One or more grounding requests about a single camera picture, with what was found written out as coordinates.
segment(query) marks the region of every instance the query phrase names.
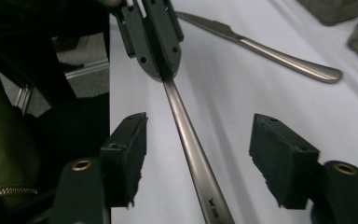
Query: knife blade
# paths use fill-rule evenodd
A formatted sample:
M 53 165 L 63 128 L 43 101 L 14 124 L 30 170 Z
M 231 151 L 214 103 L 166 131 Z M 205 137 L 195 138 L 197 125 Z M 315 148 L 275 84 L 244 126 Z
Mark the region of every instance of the knife blade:
M 228 25 L 219 21 L 211 21 L 185 12 L 176 11 L 175 13 L 178 18 L 184 21 L 190 22 L 214 35 L 221 36 L 229 41 L 243 46 L 246 49 L 268 58 L 275 63 L 279 63 L 297 71 L 307 77 L 311 77 L 325 83 L 337 83 L 343 77 L 342 72 L 336 68 L 311 63 L 259 44 L 243 35 L 236 34 Z

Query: butter knife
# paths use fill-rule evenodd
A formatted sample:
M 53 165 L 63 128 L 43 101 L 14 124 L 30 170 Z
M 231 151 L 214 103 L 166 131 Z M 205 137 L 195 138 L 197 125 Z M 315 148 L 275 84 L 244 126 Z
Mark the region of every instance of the butter knife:
M 307 77 L 325 83 L 337 83 L 342 79 L 342 72 L 336 68 L 327 67 L 317 63 L 311 63 L 296 57 L 271 49 L 255 42 L 245 36 L 234 33 L 228 25 L 219 21 L 210 21 L 199 16 L 176 11 L 176 16 L 184 21 L 190 22 L 200 28 L 219 35 L 240 46 L 243 46 L 263 57 L 266 57 L 276 63 L 286 66 Z

